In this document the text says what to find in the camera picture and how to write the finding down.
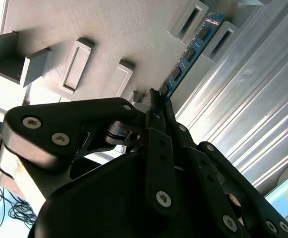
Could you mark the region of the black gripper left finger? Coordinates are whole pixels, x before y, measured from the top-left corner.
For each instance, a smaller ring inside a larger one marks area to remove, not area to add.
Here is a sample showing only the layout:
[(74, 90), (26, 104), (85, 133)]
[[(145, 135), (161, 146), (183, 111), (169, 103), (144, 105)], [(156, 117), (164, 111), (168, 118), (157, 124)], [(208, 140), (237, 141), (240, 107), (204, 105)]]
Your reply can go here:
[(156, 91), (147, 112), (122, 98), (13, 108), (2, 124), (0, 169), (39, 213), (66, 184), (122, 155), (139, 154), (146, 160), (148, 206), (161, 217), (175, 217), (173, 147), (164, 109)]

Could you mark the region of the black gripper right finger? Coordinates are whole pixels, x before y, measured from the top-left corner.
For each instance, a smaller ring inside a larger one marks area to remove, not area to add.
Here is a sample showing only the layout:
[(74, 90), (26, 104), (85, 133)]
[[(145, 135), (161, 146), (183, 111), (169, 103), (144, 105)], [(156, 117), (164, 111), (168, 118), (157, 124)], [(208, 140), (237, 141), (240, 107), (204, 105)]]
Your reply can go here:
[(288, 222), (253, 185), (207, 141), (195, 144), (189, 130), (175, 119), (171, 102), (165, 105), (175, 164), (185, 170), (197, 192), (202, 238), (288, 238)]

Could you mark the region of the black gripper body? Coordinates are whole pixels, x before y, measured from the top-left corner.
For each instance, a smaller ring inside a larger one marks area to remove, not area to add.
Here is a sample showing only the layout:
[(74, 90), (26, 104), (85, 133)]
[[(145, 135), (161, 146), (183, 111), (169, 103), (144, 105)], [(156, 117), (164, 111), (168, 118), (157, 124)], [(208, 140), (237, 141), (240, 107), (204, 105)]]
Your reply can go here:
[(221, 238), (199, 187), (175, 170), (178, 214), (159, 216), (145, 198), (146, 160), (122, 155), (55, 191), (32, 238)]

